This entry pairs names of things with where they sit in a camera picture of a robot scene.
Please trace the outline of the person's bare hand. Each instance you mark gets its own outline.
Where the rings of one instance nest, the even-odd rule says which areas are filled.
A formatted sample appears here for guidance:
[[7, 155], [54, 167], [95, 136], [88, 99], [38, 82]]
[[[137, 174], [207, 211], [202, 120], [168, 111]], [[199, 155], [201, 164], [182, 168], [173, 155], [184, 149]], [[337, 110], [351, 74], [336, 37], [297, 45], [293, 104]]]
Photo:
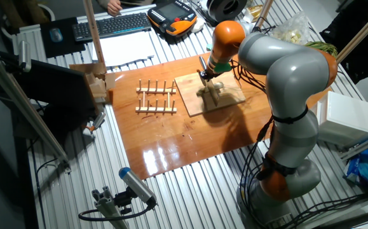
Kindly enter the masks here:
[[107, 4], [107, 12], [111, 16], [117, 16], [119, 15], [120, 11], [122, 10], [121, 2], [120, 0], [109, 0]]

